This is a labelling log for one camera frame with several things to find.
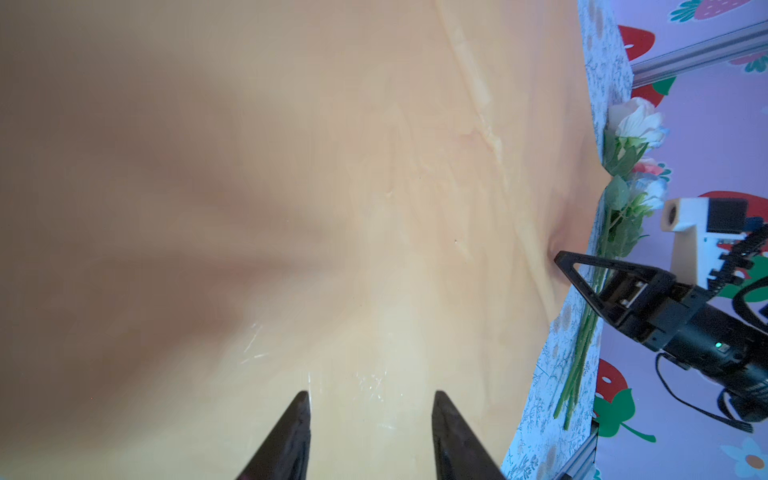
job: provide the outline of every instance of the scratch on surface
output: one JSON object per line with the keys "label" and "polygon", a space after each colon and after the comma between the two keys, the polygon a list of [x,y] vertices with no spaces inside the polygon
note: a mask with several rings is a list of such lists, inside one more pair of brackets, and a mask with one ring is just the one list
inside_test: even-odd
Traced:
{"label": "scratch on surface", "polygon": [[241,364],[241,365],[243,365],[243,364],[244,364],[245,362],[247,362],[248,360],[251,360],[251,359],[260,359],[261,357],[263,357],[263,356],[267,356],[267,355],[269,355],[269,353],[260,353],[259,355],[254,355],[253,357],[251,357],[251,358],[249,358],[249,359],[245,359],[245,360],[243,360],[242,362],[240,362],[240,364]]}
{"label": "scratch on surface", "polygon": [[541,367],[538,365],[538,363],[536,364],[536,368],[537,368],[537,369],[539,369],[539,370],[541,370],[541,371],[542,371],[542,372],[543,372],[543,373],[544,373],[544,374],[545,374],[547,377],[549,377],[549,374],[548,374],[548,373],[546,373],[546,372],[544,371],[544,369],[542,369],[542,368],[541,368]]}
{"label": "scratch on surface", "polygon": [[375,386],[375,387],[369,387],[369,389],[373,390],[373,393],[371,393],[371,398],[370,398],[369,400],[373,400],[373,396],[374,396],[374,395],[378,396],[378,397],[379,397],[379,400],[381,400],[381,399],[382,399],[382,396],[381,396],[381,395],[379,395],[379,394],[377,394],[376,392],[379,390],[379,387],[381,386],[381,384],[382,384],[382,380],[383,380],[383,379],[384,379],[384,378],[378,378],[378,379],[376,379],[376,386]]}
{"label": "scratch on surface", "polygon": [[[482,125],[482,132],[480,132],[485,139],[485,143],[493,150],[496,160],[499,164],[503,164],[503,147],[501,138],[498,137],[493,131],[488,117],[490,116],[490,108],[493,103],[493,95],[491,95],[491,89],[488,88],[488,84],[483,78],[483,74],[480,71],[475,55],[472,53],[472,48],[469,45],[462,24],[456,18],[450,8],[445,5],[445,0],[436,0],[435,6],[437,7],[438,14],[440,15],[440,21],[445,33],[448,36],[448,40],[451,43],[451,49],[453,55],[456,57],[458,66],[462,70],[462,77],[469,90],[469,96],[472,99],[472,103],[475,106],[475,111],[480,119]],[[503,175],[502,180],[504,185],[507,185],[506,174]]]}
{"label": "scratch on surface", "polygon": [[312,375],[310,372],[306,373],[306,391],[310,394],[310,411],[312,411]]}
{"label": "scratch on surface", "polygon": [[254,334],[253,334],[253,338],[252,338],[252,339],[250,340],[250,342],[248,343],[248,346],[247,346],[247,347],[245,347],[245,350],[243,350],[243,353],[247,352],[247,351],[248,351],[248,349],[250,348],[250,346],[251,346],[251,345],[253,345],[253,341],[256,339],[256,337],[258,337],[258,336],[259,336],[259,332],[261,331],[261,327],[263,327],[263,326],[264,326],[264,325],[259,325],[259,329],[256,331],[256,333],[254,333]]}

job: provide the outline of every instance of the black cable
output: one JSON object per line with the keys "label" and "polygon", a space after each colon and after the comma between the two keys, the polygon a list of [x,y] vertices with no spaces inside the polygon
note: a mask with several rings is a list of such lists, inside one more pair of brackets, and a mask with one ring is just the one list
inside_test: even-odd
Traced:
{"label": "black cable", "polygon": [[720,409],[720,411],[728,417],[731,420],[736,420],[733,417],[733,414],[731,414],[730,410],[728,409],[728,405],[725,403],[725,394],[728,393],[728,390],[723,389],[722,392],[717,396],[717,408]]}
{"label": "black cable", "polygon": [[664,377],[661,376],[661,371],[659,370],[659,361],[661,360],[661,357],[664,357],[667,360],[669,360],[671,355],[669,353],[659,353],[658,355],[656,355],[656,374],[659,375],[659,380],[661,380],[661,384],[664,385],[664,388],[667,389],[667,391],[670,393],[670,395],[672,395],[672,398],[674,398],[678,402],[682,403],[683,405],[691,407],[692,409],[696,410],[699,413],[703,413],[704,415],[710,417],[711,419],[717,420],[718,422],[722,422],[722,423],[724,423],[726,425],[732,426],[735,429],[741,430],[742,432],[754,433],[755,429],[754,429],[754,427],[752,427],[752,425],[750,423],[741,422],[740,420],[735,420],[735,419],[727,419],[725,417],[721,417],[719,415],[715,415],[714,413],[710,413],[707,410],[702,410],[702,409],[700,409],[697,406],[691,405],[690,403],[686,402],[685,400],[683,400],[680,397],[678,397],[677,395],[675,395],[672,392],[672,389],[670,389],[669,385],[667,385],[667,382],[664,381]]}
{"label": "black cable", "polygon": [[768,276],[761,278],[751,285],[745,286],[743,289],[739,290],[739,293],[733,296],[733,302],[731,305],[733,306],[733,311],[736,312],[742,319],[744,319],[745,322],[749,323],[751,326],[758,330],[768,333],[768,325],[760,321],[757,315],[755,315],[752,312],[752,309],[749,308],[749,306],[746,304],[746,300],[744,299],[748,293],[751,293],[754,290],[759,290],[761,288],[768,288]]}

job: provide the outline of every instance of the green leaf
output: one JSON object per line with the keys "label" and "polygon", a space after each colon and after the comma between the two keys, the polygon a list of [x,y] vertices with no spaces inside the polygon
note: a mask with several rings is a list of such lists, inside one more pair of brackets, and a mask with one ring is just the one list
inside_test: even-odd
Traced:
{"label": "green leaf", "polygon": [[629,187],[621,177],[614,177],[605,187],[605,204],[613,210],[621,210],[629,202]]}
{"label": "green leaf", "polygon": [[667,78],[666,80],[659,80],[655,81],[651,87],[657,92],[662,95],[669,95],[670,94],[670,87],[672,87],[672,84],[677,79],[677,77]]}
{"label": "green leaf", "polygon": [[635,150],[645,144],[645,141],[640,137],[622,137],[621,139],[624,141],[624,147],[629,145],[630,147],[635,147]]}
{"label": "green leaf", "polygon": [[605,129],[603,141],[603,164],[607,164],[614,159],[616,155],[616,136],[614,132]]}
{"label": "green leaf", "polygon": [[600,424],[600,426],[598,427],[598,436],[612,437],[612,436],[615,436],[617,433],[619,433],[619,428],[621,427],[620,423],[605,422],[605,421],[601,421],[600,418],[601,417],[597,417],[595,419],[595,422]]}
{"label": "green leaf", "polygon": [[614,239],[608,242],[614,257],[622,258],[629,255],[643,231],[643,217],[632,216],[624,218],[616,224]]}
{"label": "green leaf", "polygon": [[690,13],[691,10],[693,10],[694,13],[696,12],[696,5],[682,4],[680,5],[680,7],[682,8],[678,8],[677,10],[673,10],[672,12],[670,12],[670,15],[682,15],[684,13]]}
{"label": "green leaf", "polygon": [[671,22],[680,22],[684,23],[689,20],[691,20],[694,17],[695,9],[688,10],[687,13],[681,12],[679,15],[675,15],[674,17],[670,18]]}
{"label": "green leaf", "polygon": [[640,160],[640,156],[637,154],[637,149],[627,146],[624,149],[624,155],[615,164],[611,165],[610,168],[606,167],[606,170],[613,176],[626,177],[638,160]]}
{"label": "green leaf", "polygon": [[640,192],[639,195],[632,199],[632,203],[630,204],[628,210],[636,210],[645,201],[645,197],[647,196],[648,192]]}
{"label": "green leaf", "polygon": [[640,151],[637,152],[637,159],[638,160],[640,160],[643,157],[643,155],[645,155],[645,151],[647,149],[648,149],[648,144],[643,144],[643,146],[641,147]]}
{"label": "green leaf", "polygon": [[598,396],[594,397],[594,406],[592,407],[595,413],[597,413],[599,416],[599,419],[602,419],[602,421],[605,421],[608,419],[608,416],[611,413],[611,403],[607,401],[606,399],[602,399]]}
{"label": "green leaf", "polygon": [[611,402],[614,413],[617,418],[621,419],[619,422],[626,422],[634,417],[634,399],[632,398],[632,389],[621,390],[614,397],[614,401]]}

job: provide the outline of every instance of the flower bouquet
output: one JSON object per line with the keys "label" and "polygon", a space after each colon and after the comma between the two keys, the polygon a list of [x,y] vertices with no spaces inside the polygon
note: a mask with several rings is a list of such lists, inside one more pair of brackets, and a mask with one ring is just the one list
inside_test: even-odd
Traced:
{"label": "flower bouquet", "polygon": [[[644,237],[643,219],[664,206],[672,171],[665,164],[644,157],[648,151],[659,148],[667,137],[668,130],[661,126],[663,119],[663,115],[643,98],[632,98],[608,108],[603,166],[614,177],[604,193],[605,216],[604,228],[598,238],[599,257],[615,259],[629,255]],[[592,289],[599,291],[606,278],[607,270],[599,269],[592,277]],[[566,430],[578,401],[587,351],[597,324],[596,312],[585,307],[574,362],[554,411],[557,418],[568,402],[563,426]]]}

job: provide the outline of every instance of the red strawberry print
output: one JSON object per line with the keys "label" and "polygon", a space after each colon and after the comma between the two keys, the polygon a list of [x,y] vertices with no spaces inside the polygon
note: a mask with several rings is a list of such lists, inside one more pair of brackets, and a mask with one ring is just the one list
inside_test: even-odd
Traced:
{"label": "red strawberry print", "polygon": [[619,25],[619,32],[621,32],[621,39],[624,40],[629,61],[646,54],[656,43],[656,35],[648,30]]}
{"label": "red strawberry print", "polygon": [[600,359],[596,392],[603,396],[603,400],[613,402],[617,393],[628,388],[627,380],[624,379],[621,372],[615,366]]}
{"label": "red strawberry print", "polygon": [[760,60],[765,55],[768,55],[768,50],[753,53],[752,55],[747,55],[746,57],[734,58],[728,63],[731,65],[744,65],[745,63],[750,63],[751,61]]}
{"label": "red strawberry print", "polygon": [[692,18],[708,20],[749,2],[750,0],[688,0],[681,3],[677,10],[670,12],[670,21],[683,23]]}
{"label": "red strawberry print", "polygon": [[666,80],[657,81],[650,85],[637,87],[632,91],[632,96],[645,98],[650,103],[654,104],[655,107],[658,107],[664,97],[670,94],[670,87],[676,78],[677,77],[672,77]]}

